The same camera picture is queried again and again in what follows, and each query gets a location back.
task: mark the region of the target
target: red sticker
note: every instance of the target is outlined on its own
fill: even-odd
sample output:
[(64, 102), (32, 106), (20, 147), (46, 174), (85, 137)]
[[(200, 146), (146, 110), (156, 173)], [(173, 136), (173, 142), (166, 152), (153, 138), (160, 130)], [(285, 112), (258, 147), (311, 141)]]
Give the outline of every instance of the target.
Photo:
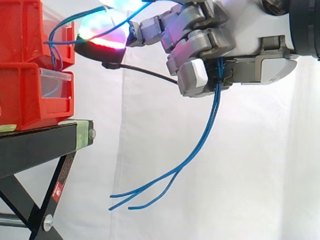
[(64, 186), (60, 182), (57, 182), (52, 193), (52, 198), (56, 203), (59, 202), (63, 189)]

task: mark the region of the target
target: blue wire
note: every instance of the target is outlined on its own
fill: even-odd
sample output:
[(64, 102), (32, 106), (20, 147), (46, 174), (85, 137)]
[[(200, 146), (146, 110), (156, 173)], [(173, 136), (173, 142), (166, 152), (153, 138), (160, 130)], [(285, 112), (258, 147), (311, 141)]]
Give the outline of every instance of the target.
[[(220, 59), (218, 60), (218, 74), (219, 76), (223, 76), (223, 70), (224, 68), (222, 67), (223, 65), (221, 65), (221, 63), (223, 63), (223, 60), (221, 61)], [(144, 190), (146, 190), (147, 188), (151, 187), (152, 185), (154, 185), (155, 183), (161, 181), (164, 178), (169, 177), (172, 174), (178, 175), (179, 172), (190, 162), (194, 159), (194, 157), (199, 153), (199, 151), (202, 149), (204, 143), (206, 142), (209, 133), (212, 129), (213, 123), (216, 119), (217, 113), (218, 113), (218, 108), (220, 105), (220, 97), (221, 97), (221, 89), (222, 89), (222, 85), (221, 83), (217, 84), (216, 87), (216, 92), (215, 92), (215, 96), (214, 96), (214, 101), (213, 101), (213, 106), (212, 106), (212, 110), (210, 113), (210, 117), (207, 123), (207, 126), (205, 128), (205, 131), (199, 141), (199, 143), (197, 144), (197, 146), (195, 147), (195, 149), (192, 151), (192, 153), (190, 154), (190, 156), (184, 161), (182, 162), (179, 166), (177, 166), (176, 168), (174, 168), (173, 170), (167, 172), (166, 174), (162, 175), (161, 177), (158, 177), (157, 179), (145, 184), (142, 187), (139, 187), (133, 191), (129, 191), (123, 194), (117, 194), (117, 195), (111, 195), (111, 198), (121, 198), (121, 197), (125, 197), (125, 196), (130, 196), (129, 198), (132, 199), (134, 197), (136, 197), (137, 195), (139, 195), (140, 193), (142, 193)], [(147, 204), (147, 206), (155, 203), (156, 201), (158, 201), (160, 198), (163, 197), (163, 195), (169, 190), (169, 187), (167, 187), (165, 189), (165, 191), (159, 196), (157, 197), (155, 200), (151, 201), (150, 203)], [(130, 209), (136, 209), (136, 208), (143, 208), (144, 206), (140, 206), (140, 207), (134, 207), (134, 208), (130, 208)]]
[[(214, 98), (214, 101), (213, 101), (213, 108), (215, 109), (214, 111), (214, 115), (216, 116), (217, 113), (218, 113), (218, 109), (219, 109), (219, 105), (220, 105), (220, 97), (221, 97), (221, 84), (219, 83), (217, 85), (217, 88), (216, 88), (216, 92), (215, 92), (215, 98)], [(181, 170), (177, 171), (171, 181), (169, 182), (169, 184), (167, 185), (167, 187), (164, 189), (164, 191), (158, 196), (156, 197), (155, 199), (153, 199), (152, 201), (148, 202), (147, 204), (145, 205), (142, 205), (142, 206), (130, 206), (128, 207), (129, 210), (142, 210), (142, 209), (145, 209), (149, 206), (151, 206), (152, 204), (154, 204), (155, 202), (159, 201), (167, 192), (168, 190), (170, 189), (171, 185), (173, 184), (173, 182), (175, 181), (176, 177), (178, 176), (178, 174), (181, 172)]]
[(209, 133), (210, 133), (210, 131), (212, 129), (212, 126), (213, 126), (213, 122), (215, 120), (214, 110), (215, 109), (212, 108), (209, 121), (208, 121), (208, 123), (206, 125), (205, 131), (204, 131), (201, 139), (199, 140), (199, 142), (196, 145), (195, 149), (192, 151), (192, 153), (187, 157), (187, 159), (185, 161), (183, 161), (180, 165), (178, 165), (177, 167), (175, 167), (171, 171), (167, 172), (166, 174), (156, 178), (155, 180), (153, 180), (153, 181), (151, 181), (151, 182), (149, 182), (149, 183), (147, 183), (147, 184), (145, 184), (145, 185), (143, 185), (143, 186), (141, 186), (141, 187), (139, 187), (139, 188), (137, 188), (135, 190), (132, 190), (132, 191), (129, 191), (129, 192), (126, 192), (126, 193), (122, 193), (122, 194), (111, 195), (110, 198), (122, 198), (122, 197), (125, 197), (125, 196), (129, 196), (131, 194), (134, 194), (136, 192), (144, 191), (145, 189), (151, 187), (152, 185), (154, 185), (155, 183), (161, 181), (162, 179), (165, 179), (165, 178), (171, 176), (172, 174), (174, 174), (175, 172), (181, 170), (188, 163), (190, 163), (195, 158), (195, 156), (200, 152), (200, 150), (204, 146), (204, 144), (205, 144), (205, 142), (206, 142), (206, 140), (207, 140), (207, 138), (209, 136)]
[[(63, 70), (63, 67), (64, 67), (64, 65), (63, 65), (63, 60), (62, 60), (62, 56), (61, 56), (61, 54), (60, 54), (60, 52), (59, 52), (59, 50), (57, 49), (56, 46), (53, 45), (52, 48), (56, 51), (56, 53), (57, 53), (57, 55), (58, 55), (58, 57), (59, 57), (59, 61), (60, 61), (60, 69), (59, 69), (59, 71), (61, 72), (61, 71)], [(45, 95), (43, 96), (43, 98), (47, 98), (47, 97), (50, 96), (51, 94), (54, 94), (55, 91), (57, 91), (57, 90), (59, 89), (60, 85), (61, 85), (61, 83), (58, 81), (57, 84), (56, 84), (56, 87), (55, 87), (52, 91), (50, 91), (50, 92), (48, 92), (47, 94), (45, 94)]]
[[(212, 117), (213, 117), (213, 121), (215, 120), (216, 116), (217, 116), (217, 113), (218, 113), (218, 108), (219, 108), (219, 105), (220, 105), (220, 97), (221, 97), (221, 88), (222, 88), (222, 85), (221, 83), (219, 83), (216, 87), (216, 92), (215, 92), (215, 96), (214, 96), (214, 101), (213, 101), (213, 106), (212, 106), (212, 111), (211, 111), (211, 114), (210, 114), (210, 118), (209, 118), (209, 121), (208, 121), (208, 124), (210, 125), (213, 125), (213, 122), (212, 122)], [(176, 171), (175, 172), (175, 176), (173, 176), (173, 180), (172, 182), (174, 181), (174, 179), (177, 177), (177, 175), (179, 174), (179, 172), (182, 170), (183, 168), (181, 168), (180, 170)], [(130, 207), (129, 209), (130, 210), (136, 210), (136, 209), (143, 209), (145, 207), (148, 207), (150, 205), (152, 205), (153, 203), (155, 203), (156, 201), (158, 201), (160, 198), (162, 198), (166, 193), (167, 191), (169, 190), (170, 186), (172, 185), (171, 181), (169, 183), (169, 185), (167, 186), (167, 188), (163, 191), (162, 194), (160, 194), (156, 199), (152, 200), (151, 202), (147, 203), (146, 205), (144, 206), (138, 206), (138, 207)], [(137, 192), (134, 192), (132, 193), (133, 195), (131, 195), (130, 197), (126, 198), (124, 201), (118, 203), (116, 206), (113, 206), (111, 209), (114, 210), (115, 208), (118, 208), (120, 207), (121, 205), (127, 203), (129, 200), (135, 198), (137, 195), (141, 194), (144, 190), (146, 190), (148, 187), (146, 187), (145, 189), (143, 190), (140, 190), (140, 191), (137, 191)]]
[(154, 204), (155, 202), (157, 202), (158, 200), (160, 200), (167, 192), (168, 190), (170, 189), (171, 185), (174, 183), (176, 177), (178, 176), (178, 174), (181, 172), (181, 170), (177, 171), (173, 177), (171, 178), (168, 186), (166, 186), (166, 188), (164, 189), (164, 191), (159, 195), (157, 196), (155, 199), (153, 199), (152, 201), (148, 202), (147, 204), (145, 205), (142, 205), (142, 206), (130, 206), (128, 207), (129, 210), (141, 210), (141, 209), (145, 209), (149, 206), (151, 206), (152, 204)]
[[(96, 7), (94, 9), (91, 9), (91, 10), (88, 10), (88, 11), (84, 11), (84, 12), (80, 12), (80, 13), (74, 14), (74, 15), (72, 15), (70, 17), (67, 17), (66, 19), (61, 21), (57, 26), (55, 26), (55, 28), (51, 31), (51, 33), (49, 35), (49, 41), (53, 41), (54, 40), (54, 37), (55, 37), (55, 34), (56, 34), (57, 30), (59, 28), (61, 28), (62, 26), (66, 25), (66, 24), (68, 24), (68, 23), (70, 23), (70, 22), (72, 22), (74, 20), (77, 20), (79, 18), (83, 18), (83, 17), (85, 17), (87, 15), (94, 14), (94, 13), (101, 12), (101, 11), (105, 11), (105, 10), (106, 9), (103, 6), (100, 6), (100, 7)], [(54, 47), (53, 44), (49, 44), (52, 65), (53, 65), (54, 69), (56, 69), (56, 67), (57, 67), (57, 59), (56, 59), (55, 53), (53, 52), (53, 47)]]
[(108, 31), (105, 31), (103, 33), (100, 33), (96, 36), (93, 36), (89, 39), (80, 39), (80, 40), (75, 40), (75, 41), (46, 41), (44, 42), (45, 44), (49, 44), (49, 45), (72, 45), (72, 44), (83, 44), (86, 43), (90, 40), (93, 39), (97, 39), (100, 37), (103, 37), (111, 32), (113, 32), (114, 30), (120, 28), (122, 25), (126, 24), (127, 22), (129, 22), (130, 20), (132, 20), (136, 15), (138, 15), (142, 10), (144, 10), (146, 7), (150, 6), (152, 4), (152, 2), (148, 2), (145, 5), (143, 5), (142, 7), (140, 7), (137, 11), (135, 11), (131, 16), (129, 16), (126, 20), (122, 21), (121, 23), (119, 23), (118, 25), (114, 26), (113, 28), (109, 29)]
[(115, 210), (116, 208), (120, 207), (121, 205), (129, 202), (131, 199), (133, 199), (133, 198), (135, 198), (137, 195), (139, 195), (139, 193), (140, 193), (140, 192), (137, 192), (137, 193), (131, 195), (130, 197), (126, 198), (125, 200), (119, 202), (118, 204), (110, 207), (110, 208), (109, 208), (109, 211), (113, 211), (113, 210)]

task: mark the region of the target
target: robotic hand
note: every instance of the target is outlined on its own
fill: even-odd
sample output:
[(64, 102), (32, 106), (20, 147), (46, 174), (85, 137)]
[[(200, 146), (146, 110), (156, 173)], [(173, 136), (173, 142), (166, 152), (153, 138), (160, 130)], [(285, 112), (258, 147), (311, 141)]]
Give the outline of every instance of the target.
[(233, 83), (268, 85), (320, 54), (320, 0), (183, 0), (171, 10), (130, 22), (127, 46), (161, 42), (167, 68), (183, 96), (214, 93), (217, 58), (223, 89)]

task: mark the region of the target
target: bolt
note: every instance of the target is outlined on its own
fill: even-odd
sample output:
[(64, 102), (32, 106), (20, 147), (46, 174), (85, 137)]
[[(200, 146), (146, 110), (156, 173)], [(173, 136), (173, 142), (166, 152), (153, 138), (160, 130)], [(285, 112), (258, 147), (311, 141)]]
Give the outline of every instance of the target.
[(43, 230), (49, 232), (54, 225), (54, 217), (49, 214), (43, 220)]
[(89, 130), (89, 138), (90, 138), (91, 140), (94, 140), (94, 139), (96, 138), (96, 136), (97, 136), (96, 130), (90, 129), (90, 130)]

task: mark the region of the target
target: rgb led light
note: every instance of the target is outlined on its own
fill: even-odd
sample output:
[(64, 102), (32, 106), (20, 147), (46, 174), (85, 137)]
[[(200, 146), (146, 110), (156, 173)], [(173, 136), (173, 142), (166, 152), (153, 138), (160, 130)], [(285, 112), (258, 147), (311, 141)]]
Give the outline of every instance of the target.
[[(127, 17), (123, 13), (115, 9), (108, 9), (107, 11), (88, 15), (82, 21), (79, 35), (83, 39), (90, 39), (110, 30), (115, 25), (126, 20), (126, 18)], [(92, 39), (90, 42), (113, 49), (124, 49), (126, 48), (127, 39), (130, 33), (129, 26), (129, 23), (125, 23), (113, 32)]]
[(143, 6), (141, 0), (99, 0), (102, 4), (115, 9), (136, 11)]

